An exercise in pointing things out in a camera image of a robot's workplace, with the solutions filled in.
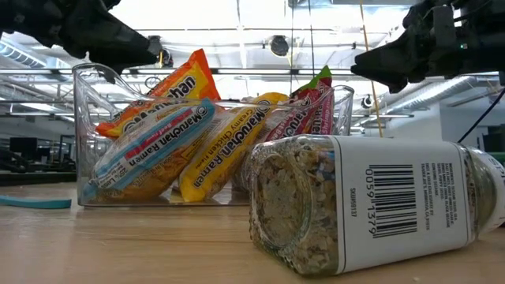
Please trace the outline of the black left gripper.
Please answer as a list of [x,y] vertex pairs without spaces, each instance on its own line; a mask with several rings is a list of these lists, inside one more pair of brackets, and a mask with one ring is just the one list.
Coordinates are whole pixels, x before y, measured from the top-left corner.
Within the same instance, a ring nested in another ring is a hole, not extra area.
[[111,15],[72,16],[64,23],[79,1],[0,0],[0,39],[4,33],[19,32],[46,47],[62,40],[71,56],[88,58],[116,73],[157,61],[158,56],[148,51],[148,38]]

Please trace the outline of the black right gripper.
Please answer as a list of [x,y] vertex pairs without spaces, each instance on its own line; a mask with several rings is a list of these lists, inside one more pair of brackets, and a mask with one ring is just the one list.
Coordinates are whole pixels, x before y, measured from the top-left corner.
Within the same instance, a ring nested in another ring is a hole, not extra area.
[[420,0],[397,39],[354,58],[350,71],[399,93],[427,77],[505,72],[505,0]]

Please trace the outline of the clear three-compartment plastic bin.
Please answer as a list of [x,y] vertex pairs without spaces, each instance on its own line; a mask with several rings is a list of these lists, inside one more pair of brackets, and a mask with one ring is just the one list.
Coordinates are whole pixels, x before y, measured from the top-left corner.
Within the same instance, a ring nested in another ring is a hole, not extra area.
[[[116,74],[115,71],[100,64],[82,64],[76,66],[73,69],[73,83],[77,143],[77,199],[80,205],[90,207],[143,207],[170,205],[226,206],[246,205],[249,203],[248,192],[240,192],[232,189],[231,179],[234,174],[231,175],[229,181],[224,185],[222,190],[217,192],[213,197],[200,202],[185,202],[183,200],[181,190],[178,185],[179,176],[181,174],[179,174],[177,179],[165,192],[154,199],[98,203],[91,202],[90,200],[84,200],[82,198],[83,187],[85,187],[88,181],[90,181],[95,164],[114,142],[114,139],[107,138],[97,133],[95,130],[96,126],[101,122],[110,120],[121,110],[124,110],[130,103],[136,100],[146,100],[147,96],[133,90],[118,74]],[[296,90],[294,94],[289,95],[289,99],[293,99],[302,91],[309,90],[309,83]],[[331,86],[333,87],[335,93],[331,134],[346,135],[350,132],[354,90],[345,85]],[[216,115],[214,116],[212,126],[208,130],[208,133],[218,124],[216,117],[220,113],[234,107],[246,107],[248,102],[254,98],[256,97],[248,98],[243,101],[214,101],[213,103],[216,107]]]

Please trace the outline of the orange ramen packet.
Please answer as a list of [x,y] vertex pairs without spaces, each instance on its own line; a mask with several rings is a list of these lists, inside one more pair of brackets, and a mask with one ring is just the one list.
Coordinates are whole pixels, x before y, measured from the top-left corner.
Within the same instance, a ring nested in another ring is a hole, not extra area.
[[173,107],[199,104],[205,99],[213,103],[219,99],[219,93],[204,51],[196,50],[186,63],[149,91],[146,100],[130,103],[110,120],[99,123],[95,130],[100,135],[116,141],[142,121],[164,114]]

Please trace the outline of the blue ramen packet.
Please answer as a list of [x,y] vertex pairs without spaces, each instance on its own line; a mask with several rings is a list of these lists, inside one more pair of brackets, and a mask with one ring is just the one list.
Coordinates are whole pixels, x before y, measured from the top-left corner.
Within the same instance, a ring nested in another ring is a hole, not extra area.
[[187,166],[212,126],[216,107],[175,106],[123,133],[95,164],[82,198],[91,202],[150,200]]

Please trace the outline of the white-label spice jar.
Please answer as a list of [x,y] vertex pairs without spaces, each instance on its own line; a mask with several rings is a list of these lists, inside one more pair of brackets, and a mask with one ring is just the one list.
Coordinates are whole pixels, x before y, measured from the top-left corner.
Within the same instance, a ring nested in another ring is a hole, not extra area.
[[252,241],[300,275],[460,249],[505,222],[505,167],[452,142],[299,135],[248,165]]

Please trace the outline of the teal and white packet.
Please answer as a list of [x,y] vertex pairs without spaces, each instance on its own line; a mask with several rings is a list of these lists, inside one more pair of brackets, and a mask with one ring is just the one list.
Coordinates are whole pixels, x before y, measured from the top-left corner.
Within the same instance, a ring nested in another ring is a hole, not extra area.
[[34,209],[66,209],[72,205],[71,199],[34,199],[14,196],[0,196],[0,204]]

